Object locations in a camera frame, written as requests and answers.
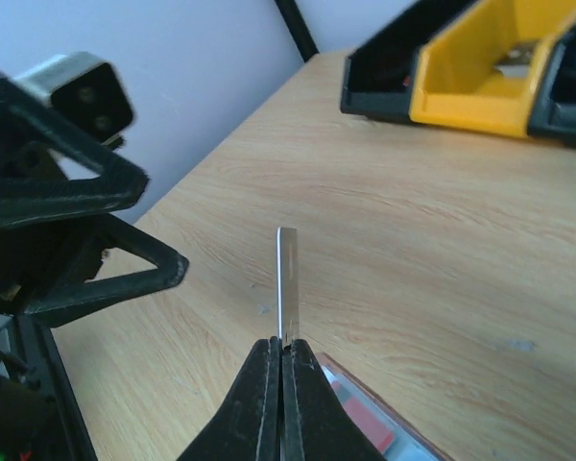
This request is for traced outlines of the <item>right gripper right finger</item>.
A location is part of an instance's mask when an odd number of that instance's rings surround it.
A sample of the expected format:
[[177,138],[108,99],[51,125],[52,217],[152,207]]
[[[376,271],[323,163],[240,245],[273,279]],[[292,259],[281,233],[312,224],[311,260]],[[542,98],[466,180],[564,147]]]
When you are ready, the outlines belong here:
[[381,460],[348,416],[303,339],[282,351],[283,460]]

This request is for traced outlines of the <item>dark grey credit card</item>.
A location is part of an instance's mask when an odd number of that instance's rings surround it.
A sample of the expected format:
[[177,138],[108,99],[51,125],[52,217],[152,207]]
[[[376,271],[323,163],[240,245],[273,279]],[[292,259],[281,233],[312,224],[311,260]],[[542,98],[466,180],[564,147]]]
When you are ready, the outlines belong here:
[[299,259],[296,229],[277,229],[276,269],[278,337],[282,347],[287,348],[299,337]]

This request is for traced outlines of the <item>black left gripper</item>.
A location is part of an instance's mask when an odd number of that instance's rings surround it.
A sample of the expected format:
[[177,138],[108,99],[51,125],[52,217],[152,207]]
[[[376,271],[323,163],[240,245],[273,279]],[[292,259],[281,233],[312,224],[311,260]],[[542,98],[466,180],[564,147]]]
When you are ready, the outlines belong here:
[[[57,328],[117,303],[178,286],[189,261],[112,214],[149,181],[7,79],[0,79],[0,314]],[[68,218],[95,215],[74,220]],[[103,252],[150,269],[99,279]]]

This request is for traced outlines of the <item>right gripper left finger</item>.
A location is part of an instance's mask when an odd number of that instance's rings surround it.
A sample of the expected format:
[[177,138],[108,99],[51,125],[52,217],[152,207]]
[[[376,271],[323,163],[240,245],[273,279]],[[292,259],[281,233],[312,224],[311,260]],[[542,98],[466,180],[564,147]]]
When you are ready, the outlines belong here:
[[257,340],[219,409],[179,459],[278,460],[280,378],[279,340]]

